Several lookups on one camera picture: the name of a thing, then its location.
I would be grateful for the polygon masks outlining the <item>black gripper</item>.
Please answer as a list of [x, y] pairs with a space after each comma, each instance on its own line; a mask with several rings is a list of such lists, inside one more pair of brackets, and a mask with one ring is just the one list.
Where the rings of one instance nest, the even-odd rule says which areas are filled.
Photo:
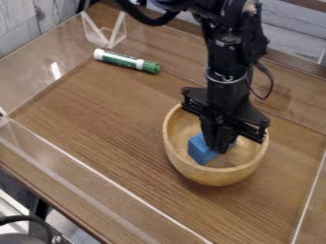
[[199, 117], [207, 147], [225, 153], [237, 136], [261, 143], [269, 126], [268, 117], [249, 100], [251, 80], [207, 78], [207, 87], [181, 89], [181, 108]]

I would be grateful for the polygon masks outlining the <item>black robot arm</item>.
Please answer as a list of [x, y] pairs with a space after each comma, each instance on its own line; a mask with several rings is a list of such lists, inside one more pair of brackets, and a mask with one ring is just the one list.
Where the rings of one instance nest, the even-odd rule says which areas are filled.
[[150, 0], [161, 10], [188, 10], [201, 26], [207, 50], [205, 86], [181, 89], [181, 108], [200, 119], [207, 147], [225, 153], [243, 136], [264, 139], [268, 117], [251, 102], [253, 69], [268, 40], [260, 24], [259, 0]]

